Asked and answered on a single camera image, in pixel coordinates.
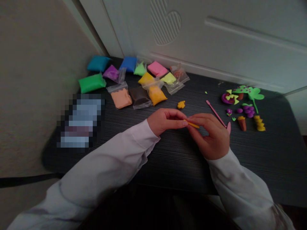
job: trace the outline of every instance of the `white sleeve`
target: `white sleeve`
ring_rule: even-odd
[[[117,134],[81,159],[8,229],[77,228],[102,199],[130,182],[159,140],[147,120]]]
[[[242,229],[276,229],[280,225],[294,229],[290,218],[274,204],[266,183],[241,166],[231,149],[224,157],[207,162],[226,212]]]

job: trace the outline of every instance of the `yellow clay figure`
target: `yellow clay figure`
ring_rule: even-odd
[[[185,107],[185,101],[178,102],[177,108],[183,109]]]

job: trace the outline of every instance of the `door panel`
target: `door panel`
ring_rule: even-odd
[[[124,55],[286,93],[307,85],[299,0],[104,0]]]

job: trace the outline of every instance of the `lime green clay bag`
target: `lime green clay bag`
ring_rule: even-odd
[[[106,86],[106,81],[102,78],[102,74],[98,73],[79,80],[81,93],[88,93]]]
[[[141,63],[137,63],[137,66],[135,67],[134,70],[134,75],[139,75],[141,77],[143,77],[143,75],[147,72],[146,69],[146,64],[144,64],[144,62]]]

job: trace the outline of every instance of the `child's hand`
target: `child's hand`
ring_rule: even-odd
[[[148,125],[156,136],[160,136],[165,130],[179,129],[188,126],[186,115],[176,109],[158,109],[149,118]]]
[[[229,151],[229,133],[227,129],[209,113],[195,114],[187,121],[203,126],[209,136],[202,136],[200,132],[188,126],[188,130],[199,147],[200,152],[208,160],[216,160],[225,156]]]

